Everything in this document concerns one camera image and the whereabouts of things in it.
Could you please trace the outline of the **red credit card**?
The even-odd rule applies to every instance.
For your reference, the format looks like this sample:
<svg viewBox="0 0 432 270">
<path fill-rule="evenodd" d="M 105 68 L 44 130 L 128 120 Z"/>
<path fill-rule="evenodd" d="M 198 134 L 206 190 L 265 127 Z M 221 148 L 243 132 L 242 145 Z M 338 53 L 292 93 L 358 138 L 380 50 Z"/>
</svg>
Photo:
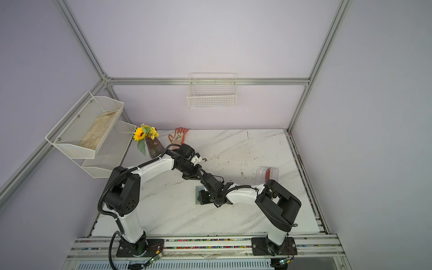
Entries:
<svg viewBox="0 0 432 270">
<path fill-rule="evenodd" d="M 271 179 L 272 168 L 268 168 L 265 172 L 265 182 L 268 182 Z"/>
</svg>

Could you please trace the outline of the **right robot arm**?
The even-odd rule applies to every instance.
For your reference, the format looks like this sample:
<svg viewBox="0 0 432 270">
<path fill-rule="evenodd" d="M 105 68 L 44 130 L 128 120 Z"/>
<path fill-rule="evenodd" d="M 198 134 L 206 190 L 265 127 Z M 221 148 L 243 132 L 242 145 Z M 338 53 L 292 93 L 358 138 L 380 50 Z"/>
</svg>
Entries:
<svg viewBox="0 0 432 270">
<path fill-rule="evenodd" d="M 225 204 L 255 205 L 270 223 L 265 230 L 267 236 L 263 239 L 263 251 L 276 256 L 290 247 L 285 241 L 292 228 L 298 226 L 295 220 L 302 203 L 281 184 L 275 180 L 268 180 L 255 186 L 236 185 L 233 182 L 220 181 L 205 171 L 200 171 L 198 177 L 204 187 L 198 198 L 201 205 L 212 203 L 217 208 Z"/>
</svg>

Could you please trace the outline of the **green card holder wallet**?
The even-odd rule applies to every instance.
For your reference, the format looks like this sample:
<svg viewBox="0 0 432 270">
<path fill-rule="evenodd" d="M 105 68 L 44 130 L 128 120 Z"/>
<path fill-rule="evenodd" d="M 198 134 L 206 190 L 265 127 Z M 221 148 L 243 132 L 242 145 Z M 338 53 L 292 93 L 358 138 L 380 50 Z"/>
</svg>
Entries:
<svg viewBox="0 0 432 270">
<path fill-rule="evenodd" d="M 201 204 L 201 191 L 205 191 L 205 187 L 204 186 L 196 186 L 196 189 L 195 189 L 195 199 L 196 199 L 196 202 L 195 202 L 195 204 L 196 205 L 200 205 Z"/>
</svg>

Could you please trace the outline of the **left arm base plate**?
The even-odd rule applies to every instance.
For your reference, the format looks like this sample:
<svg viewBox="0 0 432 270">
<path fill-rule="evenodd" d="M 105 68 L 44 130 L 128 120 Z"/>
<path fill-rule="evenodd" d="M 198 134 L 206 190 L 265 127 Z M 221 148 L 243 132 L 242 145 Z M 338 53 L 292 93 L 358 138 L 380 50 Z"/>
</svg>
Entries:
<svg viewBox="0 0 432 270">
<path fill-rule="evenodd" d="M 146 239 L 139 240 L 136 243 L 129 243 L 124 238 L 119 241 L 119 247 L 116 253 L 118 258 L 151 258 L 156 253 L 162 253 L 164 248 L 164 239 Z"/>
</svg>

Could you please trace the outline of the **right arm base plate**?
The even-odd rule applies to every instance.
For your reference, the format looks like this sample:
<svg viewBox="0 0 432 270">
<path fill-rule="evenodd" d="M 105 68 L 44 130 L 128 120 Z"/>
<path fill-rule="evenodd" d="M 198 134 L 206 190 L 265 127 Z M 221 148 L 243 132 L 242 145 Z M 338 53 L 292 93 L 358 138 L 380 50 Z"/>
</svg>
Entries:
<svg viewBox="0 0 432 270">
<path fill-rule="evenodd" d="M 285 237 L 281 245 L 277 245 L 270 241 L 268 237 L 253 237 L 252 242 L 252 252 L 253 255 L 292 255 L 298 254 L 297 245 L 293 237 Z"/>
</svg>

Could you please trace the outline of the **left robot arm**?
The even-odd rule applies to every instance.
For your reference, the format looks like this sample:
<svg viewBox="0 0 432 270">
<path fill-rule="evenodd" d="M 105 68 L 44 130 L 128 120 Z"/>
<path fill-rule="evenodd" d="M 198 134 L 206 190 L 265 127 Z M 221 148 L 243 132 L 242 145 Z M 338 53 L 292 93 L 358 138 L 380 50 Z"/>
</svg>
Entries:
<svg viewBox="0 0 432 270">
<path fill-rule="evenodd" d="M 198 163 L 201 156 L 187 144 L 170 144 L 163 152 L 142 164 L 125 168 L 117 166 L 111 172 L 97 204 L 100 214 L 113 217 L 120 236 L 120 246 L 132 256 L 141 256 L 146 252 L 148 242 L 137 214 L 141 184 L 160 174 L 178 170 L 185 180 L 198 179 Z"/>
</svg>

